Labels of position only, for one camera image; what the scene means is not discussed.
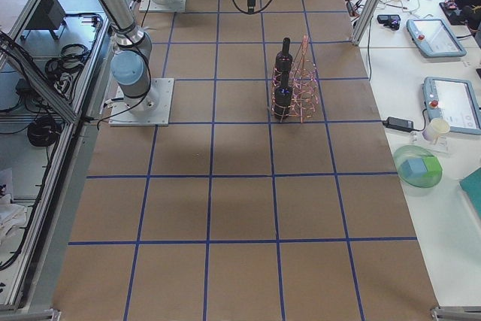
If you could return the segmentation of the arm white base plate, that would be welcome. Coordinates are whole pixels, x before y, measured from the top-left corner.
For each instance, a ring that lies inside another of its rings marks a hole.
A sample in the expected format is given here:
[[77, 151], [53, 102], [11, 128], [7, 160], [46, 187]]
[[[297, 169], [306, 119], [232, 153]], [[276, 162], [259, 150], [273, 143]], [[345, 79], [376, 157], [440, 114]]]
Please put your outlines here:
[[183, 13], [186, 0], [141, 0], [140, 12]]
[[139, 100], [125, 98], [118, 86], [116, 97], [121, 100], [113, 104], [108, 122], [111, 126], [168, 126], [173, 92], [174, 78], [153, 78], [147, 97], [134, 107]]

